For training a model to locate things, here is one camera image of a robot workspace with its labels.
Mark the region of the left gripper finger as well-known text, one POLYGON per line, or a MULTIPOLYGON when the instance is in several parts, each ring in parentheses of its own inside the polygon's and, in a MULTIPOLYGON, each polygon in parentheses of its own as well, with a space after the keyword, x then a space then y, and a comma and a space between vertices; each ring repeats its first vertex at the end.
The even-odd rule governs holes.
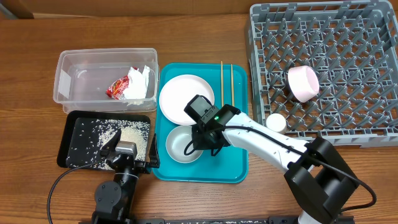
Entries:
POLYGON ((101 156, 108 156, 110 152, 115 151, 115 148, 120 141, 121 130, 117 130, 114 136, 100 149, 101 156))
POLYGON ((149 164, 152 168, 160 167, 160 159, 157 147, 157 135, 154 134, 152 138, 152 143, 149 150, 149 164))

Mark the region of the rice grains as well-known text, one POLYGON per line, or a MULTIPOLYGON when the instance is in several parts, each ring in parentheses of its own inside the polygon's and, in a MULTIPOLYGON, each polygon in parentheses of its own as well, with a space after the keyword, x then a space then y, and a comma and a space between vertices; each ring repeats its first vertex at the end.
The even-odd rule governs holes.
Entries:
POLYGON ((137 159, 146 159, 150 124, 144 121, 118 119, 78 118, 66 158, 67 167, 74 168, 96 162, 102 158, 100 149, 121 130, 121 140, 133 142, 137 147, 137 159))

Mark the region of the grey bowl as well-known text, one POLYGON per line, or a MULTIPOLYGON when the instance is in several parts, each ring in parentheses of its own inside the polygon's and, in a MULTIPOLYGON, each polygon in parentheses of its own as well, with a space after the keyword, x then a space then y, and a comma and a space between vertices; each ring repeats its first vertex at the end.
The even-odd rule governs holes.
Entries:
POLYGON ((169 156, 176 162, 187 164, 197 160, 202 151, 194 151, 186 156, 184 154, 185 147, 192 140, 191 126, 177 126, 174 128, 166 139, 166 150, 169 156))

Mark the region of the white round plate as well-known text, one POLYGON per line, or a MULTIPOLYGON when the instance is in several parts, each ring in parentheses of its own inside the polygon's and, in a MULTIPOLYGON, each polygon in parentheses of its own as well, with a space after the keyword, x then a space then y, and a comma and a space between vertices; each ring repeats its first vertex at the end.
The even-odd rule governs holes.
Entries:
POLYGON ((184 108, 196 95, 205 96, 211 104, 215 102, 213 89, 204 79, 189 74, 174 77, 161 89, 159 96, 161 112, 177 125, 195 124, 194 120, 184 112, 184 108))

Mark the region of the red snack wrapper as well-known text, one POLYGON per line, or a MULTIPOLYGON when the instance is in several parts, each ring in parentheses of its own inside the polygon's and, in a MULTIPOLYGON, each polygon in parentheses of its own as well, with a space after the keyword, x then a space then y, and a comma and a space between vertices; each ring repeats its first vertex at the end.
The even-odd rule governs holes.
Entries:
POLYGON ((106 95, 115 100, 124 100, 124 91, 129 87, 129 77, 126 75, 116 80, 107 90, 106 95))

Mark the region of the white cup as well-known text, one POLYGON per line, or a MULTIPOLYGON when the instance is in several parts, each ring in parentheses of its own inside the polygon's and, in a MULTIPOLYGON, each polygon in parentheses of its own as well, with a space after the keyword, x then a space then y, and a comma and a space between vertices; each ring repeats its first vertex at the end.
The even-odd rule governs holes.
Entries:
POLYGON ((266 127, 274 132, 285 134, 287 130, 287 121, 283 115, 273 113, 266 118, 266 127))

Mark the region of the white tissue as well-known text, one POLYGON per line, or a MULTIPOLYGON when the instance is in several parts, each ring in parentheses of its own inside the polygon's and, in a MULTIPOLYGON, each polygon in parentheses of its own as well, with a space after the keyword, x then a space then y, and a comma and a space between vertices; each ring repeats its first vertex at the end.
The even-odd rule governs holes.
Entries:
POLYGON ((131 99, 144 99, 147 94, 149 86, 150 68, 145 65, 142 72, 138 69, 131 67, 128 72, 128 86, 123 91, 123 96, 127 100, 131 99))

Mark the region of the pink bowl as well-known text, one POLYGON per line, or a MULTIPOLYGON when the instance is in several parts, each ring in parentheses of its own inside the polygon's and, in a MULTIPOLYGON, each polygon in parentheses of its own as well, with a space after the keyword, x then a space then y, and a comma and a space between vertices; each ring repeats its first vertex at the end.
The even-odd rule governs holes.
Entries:
POLYGON ((294 97, 301 103, 311 100, 320 91, 318 77, 308 65, 290 68, 287 80, 294 97))

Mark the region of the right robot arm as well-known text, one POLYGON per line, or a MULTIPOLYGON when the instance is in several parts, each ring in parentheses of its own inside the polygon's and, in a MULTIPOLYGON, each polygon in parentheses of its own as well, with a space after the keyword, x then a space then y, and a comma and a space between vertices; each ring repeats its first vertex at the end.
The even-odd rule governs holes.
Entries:
POLYGON ((317 137, 294 139, 255 122, 231 105, 217 108, 204 96, 194 96, 184 112, 194 120, 196 150, 233 146, 251 152, 278 168, 303 212, 299 223, 333 223, 358 188, 356 176, 335 147, 317 137))

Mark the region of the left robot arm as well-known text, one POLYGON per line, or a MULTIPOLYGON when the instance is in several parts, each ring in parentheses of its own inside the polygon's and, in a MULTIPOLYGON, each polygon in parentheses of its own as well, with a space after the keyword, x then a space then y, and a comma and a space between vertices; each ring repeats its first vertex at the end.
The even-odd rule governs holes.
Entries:
POLYGON ((100 150, 115 173, 113 180, 99 184, 95 190, 96 208, 92 223, 135 223, 136 220, 130 217, 130 209, 139 176, 160 167, 156 137, 149 149, 149 161, 140 161, 136 144, 122 141, 121 133, 118 130, 100 150))

